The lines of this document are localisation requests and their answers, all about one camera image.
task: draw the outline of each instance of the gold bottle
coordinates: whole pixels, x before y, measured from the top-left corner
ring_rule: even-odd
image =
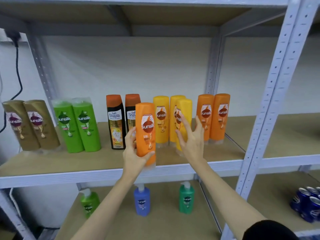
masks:
[[[33,131],[26,109],[22,100],[9,100],[2,103],[8,124],[16,135],[24,151],[40,149],[36,134]]]
[[[26,108],[41,148],[45,150],[57,148],[60,145],[60,141],[45,101],[25,101],[24,107]]]

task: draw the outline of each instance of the left hand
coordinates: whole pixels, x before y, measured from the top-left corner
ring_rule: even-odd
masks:
[[[124,164],[122,177],[128,180],[132,180],[132,183],[134,183],[134,181],[137,179],[149,158],[155,153],[154,151],[152,151],[143,157],[137,156],[137,154],[134,152],[134,141],[136,140],[136,137],[132,136],[132,133],[135,130],[136,127],[133,127],[125,136],[126,148],[123,152]]]

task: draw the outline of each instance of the green pump bottle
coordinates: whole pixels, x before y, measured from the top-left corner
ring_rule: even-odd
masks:
[[[181,183],[179,196],[179,211],[184,214],[191,214],[195,199],[195,190],[189,181]]]
[[[99,196],[96,192],[91,192],[89,188],[79,192],[83,193],[80,201],[84,208],[85,217],[88,219],[100,205]]]

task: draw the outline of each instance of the pump dispenser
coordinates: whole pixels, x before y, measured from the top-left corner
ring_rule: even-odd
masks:
[[[137,214],[147,216],[150,212],[150,190],[144,184],[136,184],[138,188],[134,190],[134,204]]]
[[[185,214],[191,214],[193,210],[193,202],[195,197],[195,190],[190,185],[189,181],[181,183],[179,196],[179,211]]]
[[[99,196],[96,192],[91,192],[89,188],[79,192],[83,194],[80,201],[84,208],[85,217],[88,219],[100,204]]]

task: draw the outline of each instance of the blue can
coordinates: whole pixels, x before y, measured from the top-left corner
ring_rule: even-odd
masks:
[[[307,222],[315,222],[318,220],[320,213],[320,199],[310,196],[309,203],[302,209],[301,217]]]
[[[318,190],[309,186],[306,187],[306,190],[310,192],[311,196],[318,198],[318,194],[319,194]]]
[[[311,196],[310,192],[304,188],[299,188],[296,195],[293,197],[290,202],[290,207],[296,212],[301,213],[301,210],[309,202],[309,197]]]

